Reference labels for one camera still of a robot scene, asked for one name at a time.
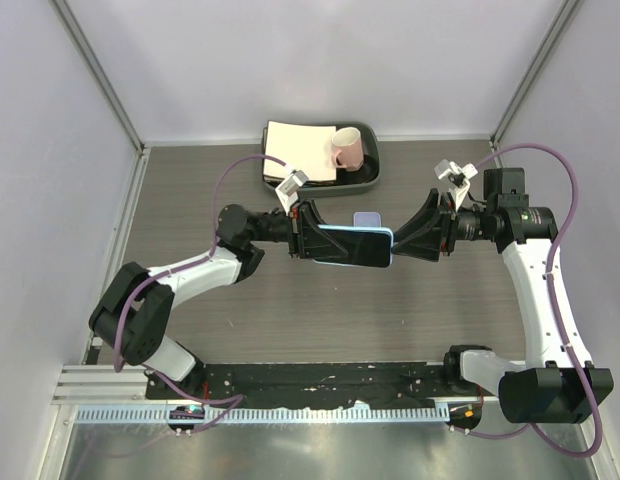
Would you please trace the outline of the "phone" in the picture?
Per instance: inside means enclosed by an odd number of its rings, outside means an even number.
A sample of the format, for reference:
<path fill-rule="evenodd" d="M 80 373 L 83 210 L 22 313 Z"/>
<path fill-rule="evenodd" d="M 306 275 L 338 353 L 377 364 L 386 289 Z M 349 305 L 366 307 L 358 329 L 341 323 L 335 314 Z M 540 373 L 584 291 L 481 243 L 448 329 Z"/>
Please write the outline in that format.
<path fill-rule="evenodd" d="M 322 232 L 345 248 L 344 254 L 314 258 L 315 263 L 387 268 L 392 264 L 394 234 L 387 227 L 320 225 Z"/>
<path fill-rule="evenodd" d="M 355 212 L 353 225 L 361 228 L 380 228 L 382 226 L 381 215 L 378 212 Z"/>

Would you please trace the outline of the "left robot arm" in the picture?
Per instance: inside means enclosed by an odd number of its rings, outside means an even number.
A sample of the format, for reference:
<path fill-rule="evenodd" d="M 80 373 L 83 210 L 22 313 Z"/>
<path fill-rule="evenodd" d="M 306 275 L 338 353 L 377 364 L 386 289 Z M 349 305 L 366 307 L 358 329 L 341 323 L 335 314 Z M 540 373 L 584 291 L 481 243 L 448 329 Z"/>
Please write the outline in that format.
<path fill-rule="evenodd" d="M 249 278 L 265 255 L 260 242 L 285 243 L 294 258 L 345 259 L 346 247 L 322 225 L 311 201 L 270 212 L 228 205 L 219 212 L 210 250 L 168 266 L 123 265 L 91 314 L 89 328 L 114 350 L 118 363 L 143 365 L 180 398 L 197 397 L 206 382 L 205 367 L 167 336 L 171 312 L 209 290 Z"/>

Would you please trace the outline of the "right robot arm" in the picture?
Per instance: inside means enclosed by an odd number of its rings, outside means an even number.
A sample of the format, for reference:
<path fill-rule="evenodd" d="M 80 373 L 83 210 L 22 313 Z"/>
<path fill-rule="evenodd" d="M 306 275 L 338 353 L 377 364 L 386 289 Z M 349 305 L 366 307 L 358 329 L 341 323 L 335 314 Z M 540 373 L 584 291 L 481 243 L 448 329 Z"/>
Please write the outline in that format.
<path fill-rule="evenodd" d="M 421 209 L 395 234 L 396 255 L 438 261 L 459 241 L 495 244 L 512 279 L 524 326 L 522 364 L 484 346 L 455 345 L 444 356 L 441 380 L 455 395 L 475 385 L 499 399 L 512 423 L 578 424 L 592 413 L 585 387 L 596 402 L 612 391 L 607 368 L 597 368 L 574 321 L 554 242 L 559 228 L 546 207 L 532 207 L 521 168 L 488 169 L 481 202 L 461 203 L 478 171 L 442 161 L 438 179 L 450 188 L 431 190 Z"/>

